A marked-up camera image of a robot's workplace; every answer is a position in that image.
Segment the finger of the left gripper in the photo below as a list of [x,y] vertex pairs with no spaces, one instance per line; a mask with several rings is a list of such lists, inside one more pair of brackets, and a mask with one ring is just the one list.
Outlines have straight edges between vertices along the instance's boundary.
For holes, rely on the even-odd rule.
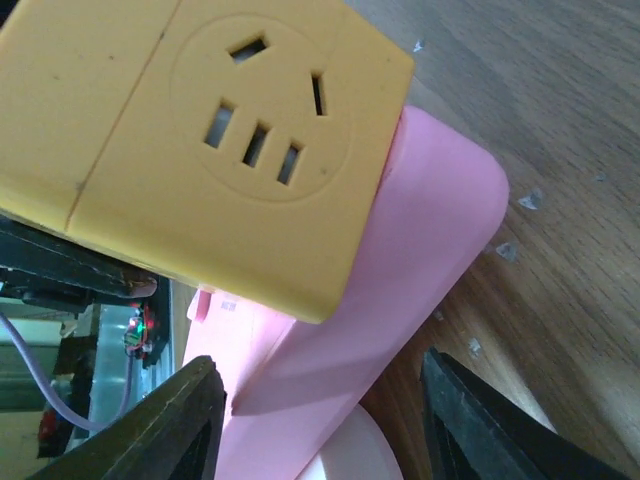
[[1,296],[27,305],[136,305],[158,276],[1,217]]

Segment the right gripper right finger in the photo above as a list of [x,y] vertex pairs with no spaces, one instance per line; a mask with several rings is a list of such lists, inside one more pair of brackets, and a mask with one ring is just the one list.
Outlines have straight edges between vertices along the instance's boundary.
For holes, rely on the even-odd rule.
[[624,479],[451,355],[423,356],[424,434],[435,479]]

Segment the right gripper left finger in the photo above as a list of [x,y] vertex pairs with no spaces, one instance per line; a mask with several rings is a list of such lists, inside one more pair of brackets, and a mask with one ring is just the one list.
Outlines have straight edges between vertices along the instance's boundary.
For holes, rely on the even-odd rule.
[[198,356],[113,423],[37,471],[33,479],[212,479],[226,393]]

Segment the round pink power strip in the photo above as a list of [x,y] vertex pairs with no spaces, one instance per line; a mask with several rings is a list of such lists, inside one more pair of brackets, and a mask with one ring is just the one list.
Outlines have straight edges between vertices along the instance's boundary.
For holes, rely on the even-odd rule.
[[298,476],[300,480],[402,480],[383,432],[356,405]]

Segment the pink triangular power socket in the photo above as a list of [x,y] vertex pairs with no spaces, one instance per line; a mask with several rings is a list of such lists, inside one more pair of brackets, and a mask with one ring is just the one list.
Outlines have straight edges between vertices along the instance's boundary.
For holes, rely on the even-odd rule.
[[331,317],[198,291],[185,356],[210,356],[227,394],[216,477],[297,477],[489,243],[508,196],[490,153],[407,106]]

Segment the yellow cube socket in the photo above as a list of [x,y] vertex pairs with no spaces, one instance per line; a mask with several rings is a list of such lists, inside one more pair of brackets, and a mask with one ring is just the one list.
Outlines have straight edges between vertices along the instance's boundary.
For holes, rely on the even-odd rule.
[[413,69],[341,1],[21,1],[1,29],[1,211],[323,322]]

